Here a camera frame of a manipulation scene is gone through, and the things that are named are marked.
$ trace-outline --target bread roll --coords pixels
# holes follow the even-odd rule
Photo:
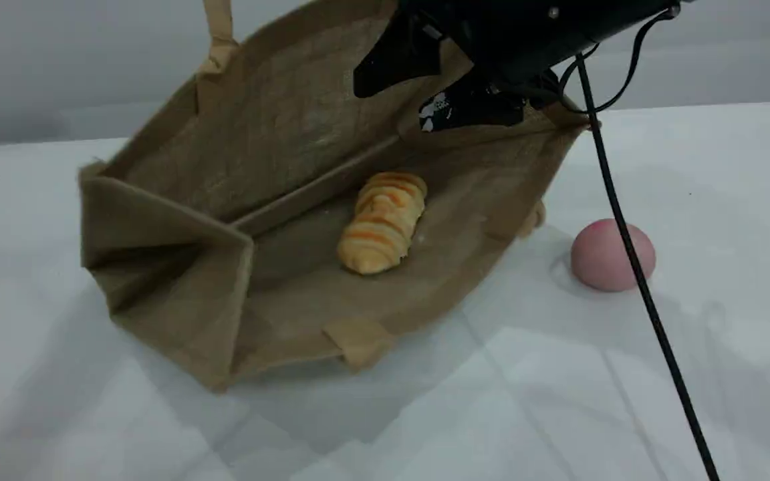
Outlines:
[[[413,174],[383,172],[370,177],[358,193],[355,218],[340,237],[340,262],[362,275],[399,265],[409,254],[426,194],[424,180]]]

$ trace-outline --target gray wall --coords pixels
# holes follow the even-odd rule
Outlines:
[[[238,39],[302,2],[236,0]],[[633,36],[591,60],[597,96],[622,82]],[[199,0],[0,0],[0,142],[132,134],[207,43]],[[770,101],[770,0],[699,0],[647,44],[619,108]]]

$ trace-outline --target pink bun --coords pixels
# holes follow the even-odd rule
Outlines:
[[[635,252],[650,278],[655,271],[655,248],[644,231],[629,224]],[[572,274],[587,286],[605,292],[622,292],[638,286],[626,247],[614,219],[602,219],[582,230],[572,243]]]

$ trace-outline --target white tabletop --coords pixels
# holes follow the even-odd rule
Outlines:
[[[725,480],[770,480],[770,104],[604,116],[629,221]],[[79,268],[76,170],[122,140],[0,146],[0,481],[704,479],[636,293],[568,274],[610,216],[588,135],[461,308],[352,377],[224,396],[109,321]]]

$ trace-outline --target black cable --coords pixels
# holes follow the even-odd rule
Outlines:
[[[632,47],[632,61],[629,63],[629,73],[626,76],[626,82],[623,84],[623,88],[620,89],[619,92],[617,92],[617,95],[614,95],[611,100],[608,100],[606,103],[602,104],[599,107],[596,107],[594,110],[595,113],[599,114],[601,112],[605,112],[605,110],[611,108],[614,104],[617,103],[620,98],[623,97],[623,94],[626,93],[626,89],[629,88],[630,83],[632,83],[632,79],[635,77],[635,72],[638,70],[638,61],[641,58],[641,49],[642,46],[644,46],[644,40],[647,37],[647,33],[650,33],[650,30],[652,27],[655,26],[660,21],[668,21],[669,19],[676,18],[676,13],[678,13],[678,10],[666,10],[664,13],[661,13],[660,15],[656,16],[655,18],[651,19],[647,23],[644,24],[643,27],[641,27],[640,30],[638,30],[638,35],[635,36],[635,43]],[[593,55],[596,52],[596,49],[599,48],[599,43],[596,44],[596,46],[593,46],[593,49],[590,49],[586,54],[583,54],[582,57],[584,59],[590,57],[590,55]],[[587,115],[589,114],[589,110],[579,110],[573,106],[569,106],[568,102],[566,102],[565,99],[565,91],[566,91],[566,84],[569,83],[569,79],[571,79],[572,74],[575,73],[575,70],[578,68],[578,62],[574,61],[569,67],[566,68],[563,75],[560,76],[560,83],[558,85],[557,95],[558,98],[560,98],[561,103],[563,106],[569,110],[569,112],[580,114],[580,115]]]
[[[640,43],[642,43],[643,39],[641,34],[638,34],[638,37]],[[647,308],[647,313],[650,315],[650,320],[653,329],[655,330],[655,336],[658,338],[658,342],[661,346],[661,353],[664,354],[667,367],[670,369],[673,384],[676,386],[676,393],[679,395],[679,401],[682,402],[682,410],[685,411],[688,426],[690,426],[691,434],[694,436],[694,442],[696,442],[697,450],[700,452],[700,458],[702,459],[704,468],[706,468],[709,481],[721,481],[721,478],[718,476],[718,470],[715,468],[715,461],[712,459],[712,454],[709,451],[709,445],[706,443],[705,436],[703,436],[702,428],[700,428],[700,422],[697,420],[697,414],[691,403],[690,395],[688,395],[688,389],[685,387],[685,381],[682,379],[682,372],[679,369],[678,363],[676,363],[676,357],[673,355],[670,341],[667,339],[667,334],[661,323],[658,309],[655,307],[655,302],[653,301],[652,293],[650,292],[650,286],[647,285],[644,269],[641,267],[640,259],[638,259],[634,243],[632,242],[632,235],[629,234],[626,219],[623,217],[623,210],[620,208],[620,201],[617,199],[614,180],[612,180],[611,170],[608,167],[608,155],[607,152],[605,152],[605,142],[602,140],[602,129],[599,125],[599,118],[597,115],[599,110],[596,109],[593,91],[590,88],[590,79],[587,76],[587,65],[584,63],[585,58],[586,56],[583,54],[575,55],[574,65],[577,66],[578,74],[581,78],[581,87],[584,89],[584,101],[587,104],[586,113],[590,118],[590,128],[593,131],[593,140],[595,140],[596,143],[596,154],[599,156],[599,167],[602,169],[602,180],[605,182],[605,190],[608,192],[608,201],[611,203],[611,210],[614,211],[614,220],[617,222],[617,228],[620,229],[620,236],[623,238],[623,246],[626,247],[626,255],[629,258],[630,264],[632,264],[635,279],[638,281],[638,289],[641,291],[641,297],[644,298],[644,305]],[[634,68],[630,68],[630,77],[632,77],[633,72]]]

